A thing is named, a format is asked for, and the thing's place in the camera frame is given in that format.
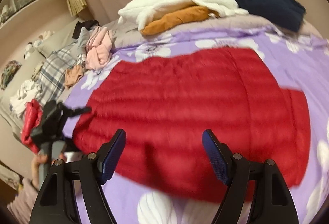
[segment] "hand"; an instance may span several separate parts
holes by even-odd
[[[60,159],[63,159],[64,162],[66,162],[66,157],[63,154],[60,154]],[[45,164],[48,161],[47,155],[35,155],[32,159],[31,163],[31,170],[32,170],[32,185],[37,190],[39,189],[39,167],[41,164]]]

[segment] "folded red garment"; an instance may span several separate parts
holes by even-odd
[[[87,106],[92,112],[73,132],[76,146],[96,152],[124,129],[127,145],[116,172],[174,196],[223,198],[226,187],[202,146],[205,129],[248,160],[275,160],[289,187],[300,184],[308,163],[305,95],[281,89],[251,49],[121,61]]]
[[[40,149],[33,143],[30,133],[32,128],[36,127],[41,120],[42,109],[36,99],[26,103],[25,121],[21,132],[21,140],[24,145],[37,154]]]

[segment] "red cloth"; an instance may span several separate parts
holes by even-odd
[[[275,160],[288,186],[300,184],[308,163],[305,95],[281,89],[251,49],[121,61],[87,106],[92,112],[73,132],[76,146],[96,152],[124,129],[127,145],[116,172],[174,196],[223,198],[226,187],[202,146],[205,129],[248,160]]]
[[[40,149],[33,143],[32,138],[30,137],[30,133],[32,128],[39,125],[41,116],[42,109],[36,99],[26,103],[25,121],[21,132],[21,140],[22,143],[29,147],[30,150],[35,154],[37,154]]]

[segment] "folded pink garment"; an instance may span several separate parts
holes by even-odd
[[[112,30],[96,27],[86,45],[86,69],[102,69],[109,63],[112,56],[112,38]]]

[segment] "person's shirt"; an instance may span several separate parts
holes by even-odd
[[[7,208],[19,224],[29,224],[38,192],[28,179],[23,179],[23,189]]]

